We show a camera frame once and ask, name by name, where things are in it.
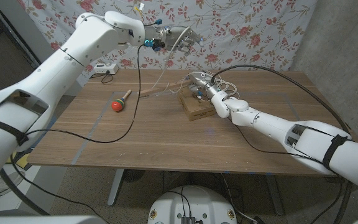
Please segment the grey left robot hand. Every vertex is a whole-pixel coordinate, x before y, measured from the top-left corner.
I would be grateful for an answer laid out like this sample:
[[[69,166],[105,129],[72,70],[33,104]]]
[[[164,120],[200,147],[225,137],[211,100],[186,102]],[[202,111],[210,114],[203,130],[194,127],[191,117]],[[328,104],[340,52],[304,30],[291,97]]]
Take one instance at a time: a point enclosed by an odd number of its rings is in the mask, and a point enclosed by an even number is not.
[[[186,26],[165,26],[162,40],[165,50],[169,50],[170,53],[173,51],[183,52],[186,56],[190,54],[191,48],[195,44],[204,47],[202,36],[193,31],[191,27]]]

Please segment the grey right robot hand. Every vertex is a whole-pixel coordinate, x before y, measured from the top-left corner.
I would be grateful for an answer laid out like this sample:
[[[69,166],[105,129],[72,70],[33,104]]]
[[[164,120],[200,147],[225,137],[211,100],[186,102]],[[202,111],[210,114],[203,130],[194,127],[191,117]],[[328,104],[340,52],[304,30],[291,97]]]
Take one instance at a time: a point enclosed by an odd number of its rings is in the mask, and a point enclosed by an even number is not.
[[[189,89],[193,93],[197,93],[199,91],[204,90],[204,86],[211,83],[212,75],[204,72],[191,72],[188,74],[191,84],[189,85]]]

